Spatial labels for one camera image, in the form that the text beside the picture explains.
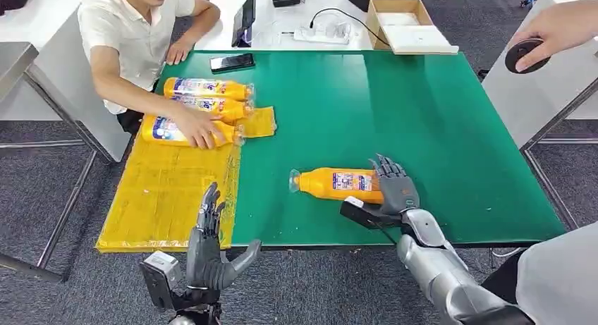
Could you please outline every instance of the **cardboard box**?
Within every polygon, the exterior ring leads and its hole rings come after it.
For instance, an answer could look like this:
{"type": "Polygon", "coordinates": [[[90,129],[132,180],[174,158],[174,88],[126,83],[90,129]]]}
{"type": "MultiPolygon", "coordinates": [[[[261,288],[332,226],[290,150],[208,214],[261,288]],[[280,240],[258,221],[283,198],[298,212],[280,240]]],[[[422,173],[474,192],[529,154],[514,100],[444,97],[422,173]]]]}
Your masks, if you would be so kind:
{"type": "Polygon", "coordinates": [[[421,0],[370,0],[366,24],[374,49],[394,54],[456,54],[459,47],[446,40],[421,0]]]}

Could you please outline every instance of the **green tabletop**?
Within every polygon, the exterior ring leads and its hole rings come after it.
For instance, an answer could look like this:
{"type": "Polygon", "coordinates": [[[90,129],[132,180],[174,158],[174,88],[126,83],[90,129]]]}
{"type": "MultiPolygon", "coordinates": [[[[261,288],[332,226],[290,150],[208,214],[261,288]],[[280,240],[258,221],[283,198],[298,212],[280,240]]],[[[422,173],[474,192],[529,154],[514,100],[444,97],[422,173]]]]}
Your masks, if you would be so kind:
{"type": "Polygon", "coordinates": [[[196,51],[161,79],[252,82],[256,105],[274,106],[276,135],[242,147],[233,245],[389,244],[341,216],[339,201],[288,190],[292,168],[369,168],[377,152],[403,165],[422,208],[455,245],[534,243],[564,232],[462,54],[252,52],[254,68],[212,75],[210,58],[238,51],[196,51]]]}

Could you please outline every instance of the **black round object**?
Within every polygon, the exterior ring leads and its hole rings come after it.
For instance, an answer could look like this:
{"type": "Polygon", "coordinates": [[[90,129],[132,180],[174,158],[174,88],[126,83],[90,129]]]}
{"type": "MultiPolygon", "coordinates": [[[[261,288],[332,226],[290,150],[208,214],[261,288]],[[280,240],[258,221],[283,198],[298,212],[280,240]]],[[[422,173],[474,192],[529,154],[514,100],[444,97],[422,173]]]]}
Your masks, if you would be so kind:
{"type": "Polygon", "coordinates": [[[505,56],[506,68],[512,73],[532,73],[540,69],[542,66],[546,65],[550,57],[542,59],[540,62],[534,64],[533,66],[530,66],[525,70],[517,71],[517,69],[515,69],[515,65],[517,64],[517,61],[521,59],[521,57],[524,57],[525,55],[529,54],[530,51],[532,51],[542,43],[544,43],[544,41],[540,38],[529,38],[524,39],[523,41],[513,45],[507,51],[505,56]]]}

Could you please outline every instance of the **bottle label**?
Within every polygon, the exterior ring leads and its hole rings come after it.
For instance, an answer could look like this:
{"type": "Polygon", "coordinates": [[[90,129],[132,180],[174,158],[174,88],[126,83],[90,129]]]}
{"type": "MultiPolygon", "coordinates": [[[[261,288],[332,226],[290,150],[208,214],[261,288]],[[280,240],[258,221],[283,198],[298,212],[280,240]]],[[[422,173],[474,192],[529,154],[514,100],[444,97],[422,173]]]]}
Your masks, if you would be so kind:
{"type": "Polygon", "coordinates": [[[166,117],[156,118],[152,135],[157,140],[185,140],[185,136],[177,128],[176,123],[166,117]]]}
{"type": "Polygon", "coordinates": [[[173,90],[175,94],[223,94],[226,86],[215,80],[179,78],[175,81],[173,90]]]}
{"type": "Polygon", "coordinates": [[[372,191],[372,177],[354,173],[332,173],[332,188],[335,190],[372,191]]]}
{"type": "Polygon", "coordinates": [[[211,97],[194,97],[194,96],[172,96],[172,100],[185,104],[190,108],[198,108],[203,111],[217,111],[224,109],[224,99],[211,97]]]}

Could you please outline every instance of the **yellow packaging sheet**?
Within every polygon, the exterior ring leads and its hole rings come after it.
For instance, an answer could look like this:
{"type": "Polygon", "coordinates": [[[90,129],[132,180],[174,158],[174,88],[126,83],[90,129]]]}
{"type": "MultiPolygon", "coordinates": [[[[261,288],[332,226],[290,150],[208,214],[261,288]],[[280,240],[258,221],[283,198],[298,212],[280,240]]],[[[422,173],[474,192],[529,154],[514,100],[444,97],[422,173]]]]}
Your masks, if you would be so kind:
{"type": "MultiPolygon", "coordinates": [[[[256,109],[247,137],[271,136],[273,108],[256,109]]],[[[226,200],[220,222],[222,248],[231,245],[240,166],[240,147],[214,150],[158,145],[138,136],[99,235],[100,252],[186,251],[203,193],[216,181],[226,200]]]]}
{"type": "Polygon", "coordinates": [[[238,120],[237,124],[242,124],[245,128],[243,135],[246,138],[272,136],[276,131],[274,107],[255,109],[253,115],[238,120]]]}

